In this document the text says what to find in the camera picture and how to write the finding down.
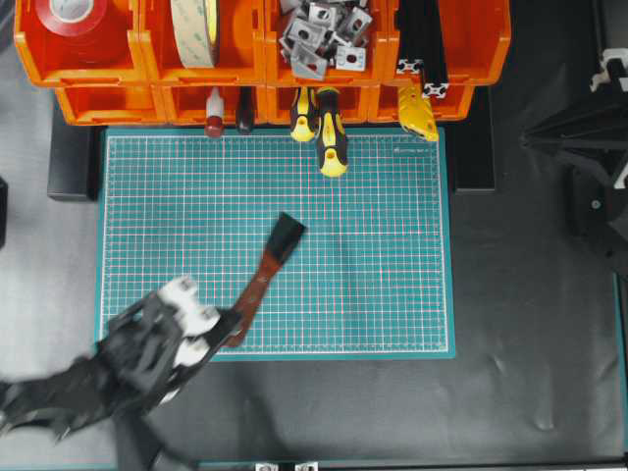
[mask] yellow part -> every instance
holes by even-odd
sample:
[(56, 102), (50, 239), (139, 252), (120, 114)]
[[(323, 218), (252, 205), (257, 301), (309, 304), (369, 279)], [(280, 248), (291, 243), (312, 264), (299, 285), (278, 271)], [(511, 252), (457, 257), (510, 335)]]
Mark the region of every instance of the yellow part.
[(415, 132), (430, 142), (439, 141), (439, 131), (430, 98), (423, 98), (419, 85), (401, 86), (398, 90), (399, 123), (405, 131)]
[(310, 112), (310, 101), (307, 96), (307, 87), (301, 87), (301, 92), (296, 92), (298, 96), (298, 102), (296, 103), (296, 112), (299, 115), (307, 115)]
[(205, 9), (207, 11), (207, 34), (211, 44), (216, 44), (218, 40), (218, 12), (219, 0), (205, 0)]
[(325, 147), (334, 147), (336, 145), (336, 132), (334, 131), (334, 118), (331, 113), (326, 113), (323, 117), (321, 132), (323, 133), (323, 145)]
[(327, 149), (325, 151), (325, 160), (321, 168), (321, 174), (325, 177), (339, 177), (346, 172), (346, 165), (343, 165), (338, 158), (335, 149)]
[(336, 114), (336, 126), (338, 127), (338, 131), (340, 131), (340, 134), (344, 134), (344, 126), (342, 125), (342, 118), (340, 117), (340, 113)]
[(309, 142), (314, 138), (316, 133), (310, 129), (307, 118), (299, 116), (290, 135), (298, 142)]
[(319, 93), (322, 93), (324, 91), (334, 91), (336, 93), (340, 93), (339, 90), (337, 88), (334, 88), (332, 86), (322, 86), (318, 89)]

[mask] screwdriver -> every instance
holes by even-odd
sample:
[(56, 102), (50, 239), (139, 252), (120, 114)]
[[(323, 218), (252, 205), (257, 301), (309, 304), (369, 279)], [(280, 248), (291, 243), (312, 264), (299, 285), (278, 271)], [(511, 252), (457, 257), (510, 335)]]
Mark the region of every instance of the screwdriver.
[(240, 134), (251, 134), (255, 128), (253, 88), (250, 86), (243, 86), (239, 90), (239, 99), (235, 110), (235, 127)]
[(290, 135), (298, 142), (308, 142), (316, 135), (317, 127), (316, 94), (302, 86), (296, 91), (290, 108)]
[(348, 167), (347, 138), (339, 109), (340, 93), (335, 88), (319, 88), (319, 128), (316, 139), (318, 166), (326, 177), (339, 177)]

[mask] brown paintbrush handle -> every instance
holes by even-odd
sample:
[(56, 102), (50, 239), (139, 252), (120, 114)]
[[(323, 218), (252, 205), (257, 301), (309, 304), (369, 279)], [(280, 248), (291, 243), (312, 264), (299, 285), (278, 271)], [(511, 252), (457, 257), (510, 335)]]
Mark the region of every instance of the brown paintbrush handle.
[(265, 250), (257, 272), (234, 304), (233, 310), (241, 314), (242, 321), (240, 331), (227, 341), (226, 346), (235, 347), (242, 344), (264, 294), (266, 294), (266, 289), (280, 268), (281, 265), (275, 260), (275, 257), (268, 250)]

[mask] tape roll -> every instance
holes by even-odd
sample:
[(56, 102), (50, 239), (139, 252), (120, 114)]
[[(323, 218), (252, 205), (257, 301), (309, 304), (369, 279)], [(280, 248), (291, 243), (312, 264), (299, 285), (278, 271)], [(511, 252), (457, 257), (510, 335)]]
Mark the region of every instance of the tape roll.
[(115, 61), (128, 50), (125, 18), (110, 0), (35, 0), (35, 13), (85, 64)]
[(170, 0), (177, 51), (184, 67), (218, 64), (219, 0)]

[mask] red cap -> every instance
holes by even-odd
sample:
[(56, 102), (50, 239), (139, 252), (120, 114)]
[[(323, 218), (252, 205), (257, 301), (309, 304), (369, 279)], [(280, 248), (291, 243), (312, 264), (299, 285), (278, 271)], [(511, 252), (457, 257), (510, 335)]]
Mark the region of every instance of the red cap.
[(218, 116), (210, 116), (205, 122), (205, 135), (207, 137), (218, 138), (223, 135), (225, 126), (223, 125), (223, 119)]

